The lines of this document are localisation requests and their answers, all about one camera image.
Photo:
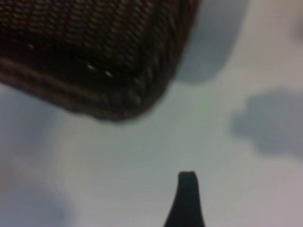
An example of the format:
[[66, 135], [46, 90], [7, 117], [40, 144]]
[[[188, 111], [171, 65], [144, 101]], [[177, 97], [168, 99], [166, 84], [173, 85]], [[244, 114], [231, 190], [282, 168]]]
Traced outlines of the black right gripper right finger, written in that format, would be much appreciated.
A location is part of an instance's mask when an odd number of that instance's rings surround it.
[[204, 219], [200, 203], [199, 184], [195, 172], [189, 172], [188, 196], [189, 204], [187, 206], [187, 226], [204, 227]]

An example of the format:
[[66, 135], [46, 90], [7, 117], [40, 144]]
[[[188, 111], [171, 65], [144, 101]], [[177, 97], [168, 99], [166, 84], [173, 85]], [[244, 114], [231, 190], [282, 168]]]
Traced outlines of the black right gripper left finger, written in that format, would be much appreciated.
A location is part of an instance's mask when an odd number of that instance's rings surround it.
[[176, 194], [164, 227], [183, 227], [185, 224], [185, 218], [183, 215], [183, 206], [185, 204], [184, 188], [188, 174], [189, 172], [180, 172], [178, 174]]

